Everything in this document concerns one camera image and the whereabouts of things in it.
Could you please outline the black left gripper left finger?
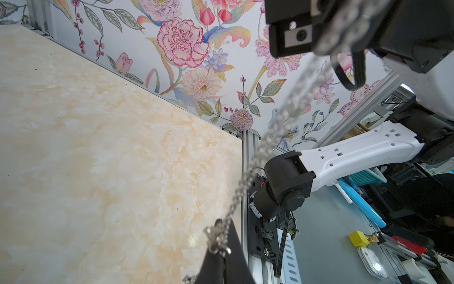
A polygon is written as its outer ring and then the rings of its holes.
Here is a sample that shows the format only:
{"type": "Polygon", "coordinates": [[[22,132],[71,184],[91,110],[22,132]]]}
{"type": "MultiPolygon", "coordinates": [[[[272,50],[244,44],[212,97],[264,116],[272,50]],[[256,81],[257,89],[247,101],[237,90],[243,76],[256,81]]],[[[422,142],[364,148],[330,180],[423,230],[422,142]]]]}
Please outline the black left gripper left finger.
{"type": "Polygon", "coordinates": [[[196,277],[196,284],[223,284],[225,270],[225,234],[221,219],[215,225],[206,228],[208,248],[201,270],[196,277]]]}

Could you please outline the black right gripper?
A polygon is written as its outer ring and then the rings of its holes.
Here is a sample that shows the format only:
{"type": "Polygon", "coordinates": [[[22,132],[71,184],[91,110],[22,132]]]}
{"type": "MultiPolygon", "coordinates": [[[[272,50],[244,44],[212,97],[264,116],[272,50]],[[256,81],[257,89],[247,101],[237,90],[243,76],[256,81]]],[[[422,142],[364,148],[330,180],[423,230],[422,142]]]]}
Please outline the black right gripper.
{"type": "Polygon", "coordinates": [[[274,58],[372,50],[428,73],[454,50],[453,1],[265,1],[274,58]]]}

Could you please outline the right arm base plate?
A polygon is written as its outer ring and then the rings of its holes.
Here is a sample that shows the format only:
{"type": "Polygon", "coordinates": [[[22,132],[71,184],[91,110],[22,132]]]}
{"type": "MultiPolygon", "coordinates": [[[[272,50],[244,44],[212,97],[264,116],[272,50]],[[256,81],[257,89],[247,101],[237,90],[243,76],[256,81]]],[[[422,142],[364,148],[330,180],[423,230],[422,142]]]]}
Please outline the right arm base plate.
{"type": "Polygon", "coordinates": [[[293,211],[301,207],[310,196],[310,185],[298,185],[307,180],[291,170],[283,177],[271,175],[271,182],[263,173],[251,172],[253,181],[247,191],[248,197],[248,251],[261,259],[277,263],[281,237],[278,230],[286,229],[292,240],[298,229],[293,211]]]}

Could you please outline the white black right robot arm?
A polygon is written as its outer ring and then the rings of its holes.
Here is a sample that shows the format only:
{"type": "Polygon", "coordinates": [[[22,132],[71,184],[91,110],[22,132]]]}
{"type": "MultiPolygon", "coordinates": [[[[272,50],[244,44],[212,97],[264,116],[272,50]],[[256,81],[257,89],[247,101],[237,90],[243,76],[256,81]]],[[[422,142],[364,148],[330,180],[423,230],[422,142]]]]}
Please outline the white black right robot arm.
{"type": "Polygon", "coordinates": [[[274,59],[329,56],[350,91],[365,85],[365,50],[396,71],[415,97],[376,130],[270,159],[249,207],[262,220],[302,206],[331,182],[382,164],[439,163],[454,153],[452,1],[266,1],[274,59]]]}

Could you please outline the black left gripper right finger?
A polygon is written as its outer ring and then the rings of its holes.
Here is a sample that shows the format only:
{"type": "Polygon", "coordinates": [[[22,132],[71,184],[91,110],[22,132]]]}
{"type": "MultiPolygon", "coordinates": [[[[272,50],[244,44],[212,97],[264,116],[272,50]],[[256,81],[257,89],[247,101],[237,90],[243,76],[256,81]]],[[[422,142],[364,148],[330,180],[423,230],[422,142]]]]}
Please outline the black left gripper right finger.
{"type": "Polygon", "coordinates": [[[225,255],[224,283],[255,284],[233,223],[229,227],[228,248],[230,252],[225,255]]]}

